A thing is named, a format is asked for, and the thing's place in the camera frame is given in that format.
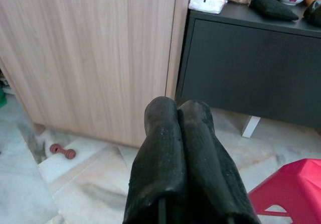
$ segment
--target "cabinet drawer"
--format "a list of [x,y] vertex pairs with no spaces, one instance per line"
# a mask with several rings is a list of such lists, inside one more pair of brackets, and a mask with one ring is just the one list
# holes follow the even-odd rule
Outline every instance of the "cabinet drawer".
[[193,23],[178,100],[196,98],[212,107],[321,127],[321,39]]

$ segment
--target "marble floor tile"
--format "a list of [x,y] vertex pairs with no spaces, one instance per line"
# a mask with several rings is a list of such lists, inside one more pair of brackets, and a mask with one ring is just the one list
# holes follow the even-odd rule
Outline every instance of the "marble floor tile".
[[0,108],[0,120],[29,125],[29,120],[14,95],[6,94],[7,104]]
[[0,120],[0,223],[44,224],[58,209],[15,123]]
[[249,168],[275,156],[269,143],[243,138],[239,134],[216,130],[216,136],[234,160],[238,170]]
[[62,174],[56,178],[52,183],[49,184],[49,191],[54,195],[58,190],[60,190],[68,182],[72,181],[77,175],[83,172],[92,162],[96,159],[96,155],[89,157],[80,164],[71,168],[68,172]]
[[291,224],[293,223],[290,217],[282,216],[268,216],[268,215],[259,215],[258,216],[262,224]]
[[211,108],[215,130],[241,134],[248,115],[225,111],[218,108]]
[[290,146],[309,152],[321,152],[321,136],[312,128],[280,121],[261,119],[252,138],[272,146]]
[[53,153],[50,151],[50,146],[52,144],[58,143],[62,147],[65,147],[79,138],[79,136],[76,135],[49,129],[46,129],[40,135],[38,135],[31,126],[21,123],[18,123],[18,128],[38,164],[53,155]]
[[274,145],[278,167],[301,159],[321,159],[321,151],[311,151],[309,147],[299,148],[292,146]]
[[76,156],[69,160],[63,154],[55,154],[39,164],[40,172],[47,183],[53,183],[57,178],[70,171],[86,159],[101,151],[106,145],[104,141],[79,137],[65,149],[74,149]]
[[276,157],[272,156],[239,171],[247,192],[258,186],[267,177],[279,169]]
[[109,145],[53,197],[68,224],[119,224],[123,220],[129,177],[118,147]]
[[45,224],[68,224],[62,215],[57,215]]
[[139,151],[138,148],[130,147],[130,146],[124,146],[119,145],[118,146],[121,155],[123,156],[126,166],[129,170],[131,170],[132,164],[134,162],[134,159]]

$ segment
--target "wooden cabinet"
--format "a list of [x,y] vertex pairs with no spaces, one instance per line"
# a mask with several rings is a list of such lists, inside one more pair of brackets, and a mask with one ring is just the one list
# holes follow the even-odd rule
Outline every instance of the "wooden cabinet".
[[166,92],[175,1],[0,0],[0,56],[31,121],[140,146]]

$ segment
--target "dark gray cabinet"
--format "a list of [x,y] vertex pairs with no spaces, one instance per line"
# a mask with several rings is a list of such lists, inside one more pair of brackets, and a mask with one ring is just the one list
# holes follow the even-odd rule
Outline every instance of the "dark gray cabinet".
[[[303,8],[295,7],[298,15]],[[321,29],[281,22],[247,6],[191,11],[177,100],[321,127]]]

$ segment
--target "red dumbbell toy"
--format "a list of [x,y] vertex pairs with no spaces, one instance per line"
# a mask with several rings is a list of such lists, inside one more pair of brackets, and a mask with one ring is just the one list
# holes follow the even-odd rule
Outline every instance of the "red dumbbell toy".
[[60,144],[53,144],[50,146],[50,151],[53,154],[57,154],[57,153],[62,153],[66,156],[67,159],[71,160],[73,158],[75,158],[76,156],[76,151],[74,151],[73,149],[70,150],[65,150],[61,147]]

